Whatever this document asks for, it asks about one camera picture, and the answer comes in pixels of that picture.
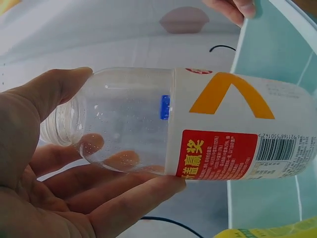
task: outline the bottle neck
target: bottle neck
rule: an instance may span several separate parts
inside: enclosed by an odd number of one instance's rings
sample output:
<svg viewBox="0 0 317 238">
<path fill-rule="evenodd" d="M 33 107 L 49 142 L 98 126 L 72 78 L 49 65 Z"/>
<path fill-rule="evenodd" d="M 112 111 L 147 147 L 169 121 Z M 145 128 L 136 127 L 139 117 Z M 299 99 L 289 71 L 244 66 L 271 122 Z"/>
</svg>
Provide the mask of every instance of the bottle neck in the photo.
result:
<svg viewBox="0 0 317 238">
<path fill-rule="evenodd" d="M 77 143 L 83 135 L 82 111 L 77 96 L 57 106 L 41 123 L 40 139 L 61 146 Z"/>
</svg>

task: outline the white bottle label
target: white bottle label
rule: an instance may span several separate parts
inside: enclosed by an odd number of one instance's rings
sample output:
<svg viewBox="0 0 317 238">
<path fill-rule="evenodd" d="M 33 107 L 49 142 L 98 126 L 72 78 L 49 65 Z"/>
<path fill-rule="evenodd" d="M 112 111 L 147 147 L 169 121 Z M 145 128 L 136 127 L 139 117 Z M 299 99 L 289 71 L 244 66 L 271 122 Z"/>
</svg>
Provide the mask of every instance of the white bottle label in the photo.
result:
<svg viewBox="0 0 317 238">
<path fill-rule="evenodd" d="M 176 69 L 165 170 L 186 179 L 295 175 L 317 153 L 317 113 L 280 81 Z"/>
</svg>

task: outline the black cable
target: black cable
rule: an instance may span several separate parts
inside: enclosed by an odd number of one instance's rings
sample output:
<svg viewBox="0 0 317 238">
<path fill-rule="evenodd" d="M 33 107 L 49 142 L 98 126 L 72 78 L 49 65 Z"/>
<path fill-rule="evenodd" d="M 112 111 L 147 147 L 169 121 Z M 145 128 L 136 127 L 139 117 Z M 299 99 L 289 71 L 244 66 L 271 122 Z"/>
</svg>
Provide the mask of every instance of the black cable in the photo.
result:
<svg viewBox="0 0 317 238">
<path fill-rule="evenodd" d="M 168 219 L 168 218 L 164 218 L 164 217 L 142 217 L 141 220 L 156 220 L 156 221 L 162 221 L 162 222 L 169 222 L 169 223 L 173 223 L 175 225 L 178 225 L 182 228 L 185 228 L 186 230 L 190 231 L 191 233 L 195 234 L 197 237 L 199 238 L 204 238 L 202 237 L 200 234 L 198 234 L 196 231 L 194 231 L 193 229 L 191 229 L 190 227 L 182 224 L 182 223 L 179 223 L 177 221 L 173 221 L 171 219 Z"/>
<path fill-rule="evenodd" d="M 231 46 L 226 46 L 226 45 L 216 45 L 216 46 L 212 47 L 212 48 L 209 50 L 209 52 L 213 51 L 214 49 L 216 49 L 216 48 L 218 48 L 218 47 L 225 47 L 225 48 L 229 48 L 229 49 L 232 49 L 232 50 L 236 51 L 236 49 L 235 49 L 235 48 L 233 48 L 233 47 L 231 47 Z"/>
</svg>

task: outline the clear plastic bottle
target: clear plastic bottle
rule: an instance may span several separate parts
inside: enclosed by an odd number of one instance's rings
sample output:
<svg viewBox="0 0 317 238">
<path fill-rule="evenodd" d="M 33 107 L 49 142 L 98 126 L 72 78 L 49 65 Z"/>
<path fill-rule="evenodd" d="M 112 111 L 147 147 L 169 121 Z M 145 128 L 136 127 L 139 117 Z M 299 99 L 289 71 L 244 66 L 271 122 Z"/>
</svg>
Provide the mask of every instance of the clear plastic bottle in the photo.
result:
<svg viewBox="0 0 317 238">
<path fill-rule="evenodd" d="M 106 168 L 163 173 L 172 79 L 166 69 L 97 72 L 41 124 L 41 139 L 75 144 L 82 157 Z"/>
<path fill-rule="evenodd" d="M 199 69 L 95 73 L 41 124 L 41 139 L 91 163 L 186 179 L 282 178 L 317 154 L 317 113 L 303 88 Z"/>
</svg>

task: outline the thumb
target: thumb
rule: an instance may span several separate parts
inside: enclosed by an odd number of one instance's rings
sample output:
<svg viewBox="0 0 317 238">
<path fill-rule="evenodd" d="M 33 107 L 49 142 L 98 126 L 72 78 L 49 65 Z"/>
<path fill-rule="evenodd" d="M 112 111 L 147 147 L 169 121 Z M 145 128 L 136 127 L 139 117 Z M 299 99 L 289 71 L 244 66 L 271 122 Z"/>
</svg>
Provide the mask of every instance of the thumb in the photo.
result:
<svg viewBox="0 0 317 238">
<path fill-rule="evenodd" d="M 70 100 L 92 73 L 88 67 L 73 70 L 52 69 L 7 92 L 30 101 L 38 112 L 40 121 L 43 121 L 59 104 Z"/>
<path fill-rule="evenodd" d="M 37 147 L 40 122 L 70 100 L 91 75 L 86 67 L 54 69 L 0 93 L 0 186 L 15 187 Z"/>
</svg>

